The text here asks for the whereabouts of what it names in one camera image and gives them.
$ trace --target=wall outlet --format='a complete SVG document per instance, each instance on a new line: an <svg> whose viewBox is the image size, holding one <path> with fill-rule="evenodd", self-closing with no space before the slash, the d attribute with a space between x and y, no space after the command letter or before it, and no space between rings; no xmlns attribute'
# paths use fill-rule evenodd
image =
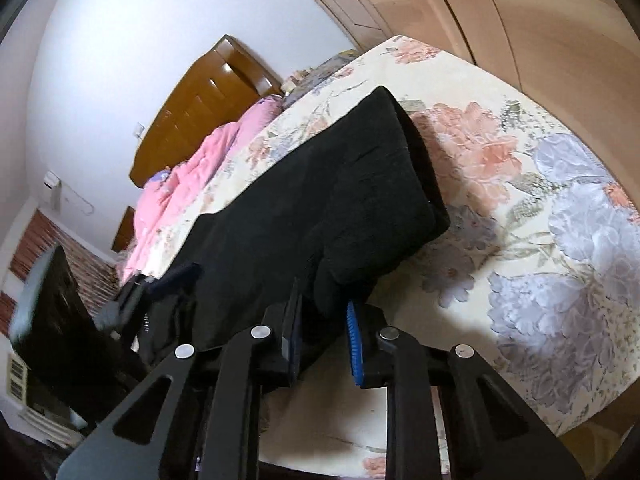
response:
<svg viewBox="0 0 640 480"><path fill-rule="evenodd" d="M136 123L136 126L133 128L133 136L136 137L137 140L142 140L142 133L145 131L145 127Z"/></svg>

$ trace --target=striped curtain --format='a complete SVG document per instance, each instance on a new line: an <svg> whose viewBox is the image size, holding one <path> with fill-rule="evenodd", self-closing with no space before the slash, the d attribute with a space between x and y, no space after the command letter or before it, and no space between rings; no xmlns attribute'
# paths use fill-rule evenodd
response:
<svg viewBox="0 0 640 480"><path fill-rule="evenodd" d="M9 336L9 323L11 314L14 313L15 301L9 298L4 292L0 292L0 332Z"/></svg>
<svg viewBox="0 0 640 480"><path fill-rule="evenodd" d="M24 232L9 269L26 280L37 257L56 243L65 248L69 267L78 282L78 294L94 316L118 290L115 267L82 247L40 211L36 211Z"/></svg>

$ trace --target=floral fabric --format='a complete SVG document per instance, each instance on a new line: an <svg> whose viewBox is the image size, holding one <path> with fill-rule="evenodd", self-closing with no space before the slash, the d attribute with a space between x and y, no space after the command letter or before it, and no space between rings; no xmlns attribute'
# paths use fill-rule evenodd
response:
<svg viewBox="0 0 640 480"><path fill-rule="evenodd" d="M324 81L329 79L334 73L338 72L338 70L349 64L359 55L360 54L357 50L345 50L340 54L330 57L320 66L311 70L311 72L284 98L282 104L283 109L286 110L293 106L302 96L311 92L319 84L322 84Z"/></svg>
<svg viewBox="0 0 640 480"><path fill-rule="evenodd" d="M160 276L200 213L222 209L378 85L420 130L452 225L380 279L369 301L425 345L474 346L564 433L640 375L640 216L546 110L419 41L398 36L370 50L228 158L162 230L144 272ZM354 386L344 341L266 406L262 460L334 476L382 474L386 393Z"/></svg>

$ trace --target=silver bolt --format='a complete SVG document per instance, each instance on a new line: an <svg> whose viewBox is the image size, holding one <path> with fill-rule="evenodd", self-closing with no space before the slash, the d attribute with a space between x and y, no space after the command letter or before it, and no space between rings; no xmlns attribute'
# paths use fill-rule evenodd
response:
<svg viewBox="0 0 640 480"><path fill-rule="evenodd" d="M385 326L380 330L380 337L387 341L393 341L393 339L400 337L400 331L395 326Z"/></svg>
<svg viewBox="0 0 640 480"><path fill-rule="evenodd" d="M196 349L192 345L180 345L175 349L175 356L178 359L188 359L193 354L195 354L195 351Z"/></svg>
<svg viewBox="0 0 640 480"><path fill-rule="evenodd" d="M251 337L254 339L264 339L265 337L269 337L271 335L271 328L266 325L258 325L254 326L251 329Z"/></svg>
<svg viewBox="0 0 640 480"><path fill-rule="evenodd" d="M469 345L456 346L456 355L458 357L462 357L463 359L469 359L470 357L473 357L475 353L476 352L474 352L474 349Z"/></svg>

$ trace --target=wooden headboard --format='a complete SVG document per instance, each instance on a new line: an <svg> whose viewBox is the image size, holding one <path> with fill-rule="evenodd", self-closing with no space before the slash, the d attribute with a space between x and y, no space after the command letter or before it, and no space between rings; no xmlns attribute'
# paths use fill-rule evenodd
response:
<svg viewBox="0 0 640 480"><path fill-rule="evenodd" d="M237 121L279 84L236 40L223 36L187 70L156 115L129 173L138 187L189 158L222 124Z"/></svg>

